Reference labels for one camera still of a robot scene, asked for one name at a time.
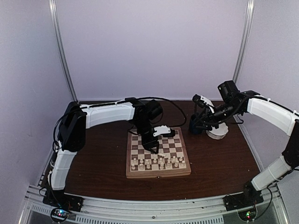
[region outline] wooden tabletop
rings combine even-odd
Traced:
[[[176,200],[242,191],[243,184],[259,170],[238,125],[227,123],[229,132],[222,140],[213,140],[205,133],[192,135],[188,123],[193,102],[175,102],[188,117],[181,128],[191,163],[190,175],[127,179],[127,130],[131,125],[119,121],[86,130],[86,145],[72,163],[65,192],[118,200]],[[171,126],[182,122],[183,117],[175,107],[167,102],[161,105],[164,117],[160,124]]]

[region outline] chess board frame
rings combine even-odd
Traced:
[[[160,177],[174,177],[174,176],[185,176],[191,173],[191,167],[189,163],[188,154],[185,147],[184,138],[180,127],[173,128],[178,131],[179,139],[182,144],[182,152],[185,160],[185,168],[175,168],[175,169],[163,169],[163,170],[145,170],[145,171],[132,171],[131,170],[131,160],[132,160],[132,135],[128,133],[128,146],[127,146],[127,165],[126,165],[126,177],[127,178],[160,178]]]

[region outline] chessboard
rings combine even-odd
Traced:
[[[181,128],[173,129],[176,133],[174,137],[158,137],[158,154],[143,148],[141,136],[128,133],[127,178],[160,178],[191,173]]]

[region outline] robotic arm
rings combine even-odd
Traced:
[[[64,116],[60,119],[58,140],[54,144],[55,154],[52,158],[52,169],[48,175],[47,191],[43,202],[64,210],[80,211],[82,198],[64,194],[65,180],[71,163],[84,145],[85,130],[104,123],[127,120],[136,126],[137,134],[142,137],[144,149],[158,153],[158,136],[174,136],[174,130],[167,126],[152,127],[151,120],[163,112],[160,104],[151,100],[147,103],[136,98],[95,104],[78,105],[69,103]]]
[[[282,155],[269,165],[264,171],[244,185],[242,194],[227,196],[224,202],[227,210],[240,209],[253,205],[254,202],[263,202],[261,190],[273,182],[281,180],[299,166],[299,115],[270,99],[260,96],[254,91],[240,92],[233,81],[226,81],[218,86],[224,104],[214,107],[213,111],[202,97],[195,95],[193,101],[204,108],[204,111],[193,115],[189,129],[191,132],[212,130],[234,115],[248,112],[263,118],[284,131],[289,142]]]

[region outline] white wall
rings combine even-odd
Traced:
[[[16,223],[71,100],[48,1],[0,1],[0,223]]]
[[[255,1],[252,30],[240,79],[241,91],[255,90],[299,111],[299,1]],[[251,115],[244,123],[264,167],[285,149],[288,137]],[[292,224],[298,223],[299,173],[279,183]]]
[[[77,97],[220,99],[246,0],[63,0],[59,23]]]

